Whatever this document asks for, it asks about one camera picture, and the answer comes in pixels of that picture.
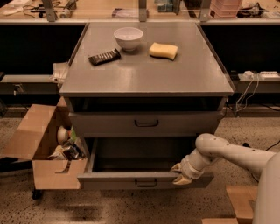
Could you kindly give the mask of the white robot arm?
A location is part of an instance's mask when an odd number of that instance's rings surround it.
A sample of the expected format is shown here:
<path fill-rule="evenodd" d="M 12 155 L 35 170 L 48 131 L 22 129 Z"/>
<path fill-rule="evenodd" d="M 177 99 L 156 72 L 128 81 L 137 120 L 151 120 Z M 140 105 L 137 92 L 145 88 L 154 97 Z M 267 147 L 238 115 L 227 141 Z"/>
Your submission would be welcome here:
<path fill-rule="evenodd" d="M 219 158 L 259 176 L 252 224 L 280 224 L 280 153 L 231 144 L 224 138 L 204 133 L 195 149 L 172 168 L 178 176 L 174 185 L 188 185 L 199 179 L 206 167 Z"/>

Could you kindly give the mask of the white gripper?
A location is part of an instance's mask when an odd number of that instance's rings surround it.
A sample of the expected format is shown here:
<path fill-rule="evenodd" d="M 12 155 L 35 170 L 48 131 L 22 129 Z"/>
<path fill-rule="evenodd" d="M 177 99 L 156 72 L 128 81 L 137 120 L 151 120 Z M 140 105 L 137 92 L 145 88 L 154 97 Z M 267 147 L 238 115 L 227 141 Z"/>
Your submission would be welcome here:
<path fill-rule="evenodd" d="M 190 162 L 190 156 L 185 156 L 180 163 L 176 163 L 172 168 L 172 172 L 178 172 L 179 174 L 172 183 L 178 186 L 189 185 L 192 180 L 198 179 L 204 171 L 195 169 Z"/>

